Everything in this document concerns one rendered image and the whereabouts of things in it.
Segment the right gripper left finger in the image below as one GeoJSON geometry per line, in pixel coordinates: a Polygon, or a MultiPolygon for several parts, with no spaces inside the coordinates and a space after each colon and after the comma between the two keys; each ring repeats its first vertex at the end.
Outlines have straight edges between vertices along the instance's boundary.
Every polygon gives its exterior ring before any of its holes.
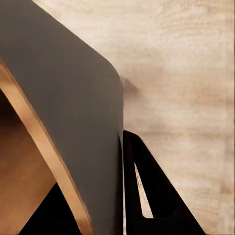
{"type": "Polygon", "coordinates": [[[18,235],[81,235],[57,183],[18,235]]]}

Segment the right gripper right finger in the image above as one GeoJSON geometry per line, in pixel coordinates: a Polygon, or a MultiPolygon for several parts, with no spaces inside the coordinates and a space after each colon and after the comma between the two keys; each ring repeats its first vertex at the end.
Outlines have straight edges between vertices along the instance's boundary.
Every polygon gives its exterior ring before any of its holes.
{"type": "Polygon", "coordinates": [[[123,131],[126,235],[206,235],[142,139],[123,131]],[[142,215],[137,166],[153,218],[142,215]]]}

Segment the trash can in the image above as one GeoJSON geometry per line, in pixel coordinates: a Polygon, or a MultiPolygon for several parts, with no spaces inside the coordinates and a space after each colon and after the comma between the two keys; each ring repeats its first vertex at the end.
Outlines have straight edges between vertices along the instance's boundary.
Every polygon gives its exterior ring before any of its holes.
{"type": "Polygon", "coordinates": [[[56,183],[81,235],[123,235],[123,131],[113,65],[33,0],[0,0],[0,235],[56,183]]]}

